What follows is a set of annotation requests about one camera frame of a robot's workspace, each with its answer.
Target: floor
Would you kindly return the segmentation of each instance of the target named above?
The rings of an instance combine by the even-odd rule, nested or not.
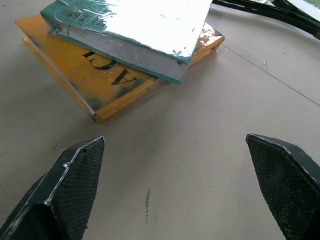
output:
[[[14,24],[50,2],[0,5],[0,224],[63,148],[104,136],[84,240],[284,240],[245,137],[280,138],[320,164],[320,41],[212,5],[207,22],[226,37],[217,53],[192,67],[182,85],[165,83],[97,124]]]

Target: scuff mark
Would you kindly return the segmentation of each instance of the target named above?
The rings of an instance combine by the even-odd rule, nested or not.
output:
[[[267,69],[267,60],[263,60],[263,63],[264,63],[264,70],[266,72],[268,72],[268,69]]]
[[[58,143],[54,145],[52,152],[54,152],[57,149],[57,147],[58,147]]]
[[[144,207],[145,207],[145,223],[148,225],[148,215],[149,215],[149,199],[150,199],[150,187],[145,196]]]

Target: book cover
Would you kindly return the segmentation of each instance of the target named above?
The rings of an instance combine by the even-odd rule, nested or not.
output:
[[[120,111],[161,82],[152,75],[48,34],[51,27],[40,14],[18,19],[16,24],[26,34],[27,46],[97,122]],[[214,52],[224,39],[205,24],[191,64]]]
[[[51,33],[181,83],[211,0],[57,0],[41,11]]]

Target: black cable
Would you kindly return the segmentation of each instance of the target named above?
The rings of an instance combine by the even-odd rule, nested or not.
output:
[[[250,0],[212,0],[213,4],[224,6],[231,9],[236,9],[252,14],[265,16],[271,19],[276,19],[281,22],[295,26],[320,40],[320,22],[301,11],[286,0],[275,0],[281,8],[277,6],[270,6],[259,2]]]

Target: concrete floor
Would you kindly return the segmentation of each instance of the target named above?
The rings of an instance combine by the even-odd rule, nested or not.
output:
[[[226,37],[217,53],[184,84],[163,84],[96,124],[14,24],[50,2],[0,4],[0,224],[63,148],[105,136],[84,240],[284,239],[245,136],[283,139],[320,163],[320,41],[213,5],[207,22]]]

